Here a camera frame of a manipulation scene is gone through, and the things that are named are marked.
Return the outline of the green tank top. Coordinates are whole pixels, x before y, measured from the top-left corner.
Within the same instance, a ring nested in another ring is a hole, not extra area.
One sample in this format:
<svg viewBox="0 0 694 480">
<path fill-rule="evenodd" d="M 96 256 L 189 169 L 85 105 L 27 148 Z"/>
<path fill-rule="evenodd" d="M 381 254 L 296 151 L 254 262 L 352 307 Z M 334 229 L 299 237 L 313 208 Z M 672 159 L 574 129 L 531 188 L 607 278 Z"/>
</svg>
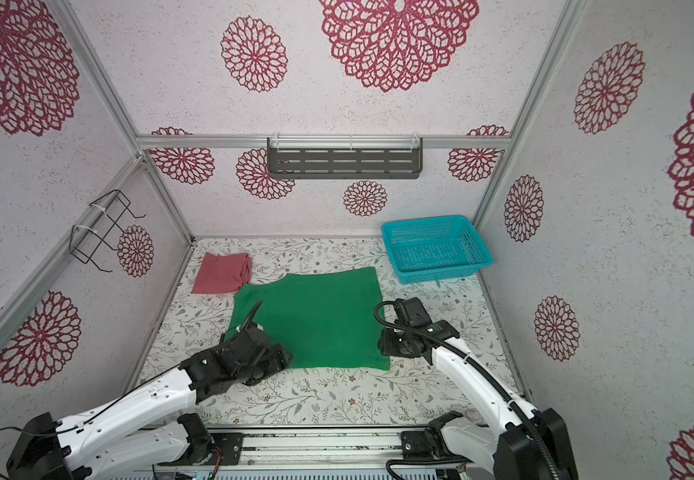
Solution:
<svg viewBox="0 0 694 480">
<path fill-rule="evenodd" d="M 364 368 L 387 371 L 380 353 L 383 326 L 373 315 L 383 295 L 374 267 L 329 274 L 288 274 L 261 285 L 245 285 L 234 295 L 226 333 L 238 333 L 255 305 L 253 321 L 272 343 L 293 354 L 293 369 Z"/>
</svg>

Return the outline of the pink tank top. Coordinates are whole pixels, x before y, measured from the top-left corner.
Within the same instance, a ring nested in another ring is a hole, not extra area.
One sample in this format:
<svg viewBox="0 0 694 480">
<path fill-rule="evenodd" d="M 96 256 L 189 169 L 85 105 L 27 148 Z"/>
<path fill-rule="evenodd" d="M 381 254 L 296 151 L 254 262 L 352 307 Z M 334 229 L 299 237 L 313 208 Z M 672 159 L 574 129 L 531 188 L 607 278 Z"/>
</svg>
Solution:
<svg viewBox="0 0 694 480">
<path fill-rule="evenodd" d="M 226 256 L 206 253 L 196 275 L 193 294 L 226 294 L 240 290 L 249 284 L 253 261 L 249 254 Z"/>
</svg>

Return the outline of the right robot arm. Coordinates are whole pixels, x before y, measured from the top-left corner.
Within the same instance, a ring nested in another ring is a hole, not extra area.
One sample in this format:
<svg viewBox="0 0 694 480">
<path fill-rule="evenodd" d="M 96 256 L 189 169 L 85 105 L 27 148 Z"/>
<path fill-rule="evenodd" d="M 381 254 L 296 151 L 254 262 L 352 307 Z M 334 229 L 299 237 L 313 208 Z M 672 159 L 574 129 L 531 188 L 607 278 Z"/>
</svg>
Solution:
<svg viewBox="0 0 694 480">
<path fill-rule="evenodd" d="M 418 298 L 380 302 L 373 311 L 383 330 L 380 352 L 388 357 L 423 358 L 459 388 L 480 421 L 451 411 L 421 431 L 401 435 L 398 466 L 472 466 L 474 479 L 576 479 L 579 476 L 569 430 L 552 408 L 539 410 L 509 389 L 477 358 L 447 321 L 433 321 Z"/>
</svg>

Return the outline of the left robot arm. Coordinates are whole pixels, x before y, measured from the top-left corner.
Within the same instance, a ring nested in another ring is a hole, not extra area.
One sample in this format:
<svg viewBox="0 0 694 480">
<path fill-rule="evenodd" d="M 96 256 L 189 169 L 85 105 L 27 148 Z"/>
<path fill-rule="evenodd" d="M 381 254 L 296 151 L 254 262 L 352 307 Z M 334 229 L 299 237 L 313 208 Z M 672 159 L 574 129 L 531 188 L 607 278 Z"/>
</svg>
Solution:
<svg viewBox="0 0 694 480">
<path fill-rule="evenodd" d="M 286 370 L 292 353 L 251 324 L 104 405 L 20 429 L 6 462 L 9 479 L 111 479 L 156 464 L 201 464 L 215 442 L 195 407 L 236 384 L 252 386 Z"/>
</svg>

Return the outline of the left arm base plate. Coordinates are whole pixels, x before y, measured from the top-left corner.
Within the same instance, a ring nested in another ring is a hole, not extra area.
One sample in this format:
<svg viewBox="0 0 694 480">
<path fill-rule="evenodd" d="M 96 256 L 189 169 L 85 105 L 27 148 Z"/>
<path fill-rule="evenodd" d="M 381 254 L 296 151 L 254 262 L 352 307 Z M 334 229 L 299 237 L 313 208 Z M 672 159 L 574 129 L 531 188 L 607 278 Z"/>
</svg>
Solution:
<svg viewBox="0 0 694 480">
<path fill-rule="evenodd" d="M 205 466 L 237 466 L 243 450 L 245 435 L 240 432 L 214 432 L 209 456 L 204 460 Z"/>
</svg>

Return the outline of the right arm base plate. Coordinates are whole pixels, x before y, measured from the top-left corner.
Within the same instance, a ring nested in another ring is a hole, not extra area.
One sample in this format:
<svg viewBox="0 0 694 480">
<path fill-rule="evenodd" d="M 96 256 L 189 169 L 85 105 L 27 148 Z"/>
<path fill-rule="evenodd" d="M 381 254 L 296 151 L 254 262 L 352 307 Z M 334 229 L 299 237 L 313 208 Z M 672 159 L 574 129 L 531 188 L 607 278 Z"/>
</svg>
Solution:
<svg viewBox="0 0 694 480">
<path fill-rule="evenodd" d="M 442 436 L 433 429 L 405 430 L 400 438 L 404 460 L 442 460 L 449 455 Z"/>
</svg>

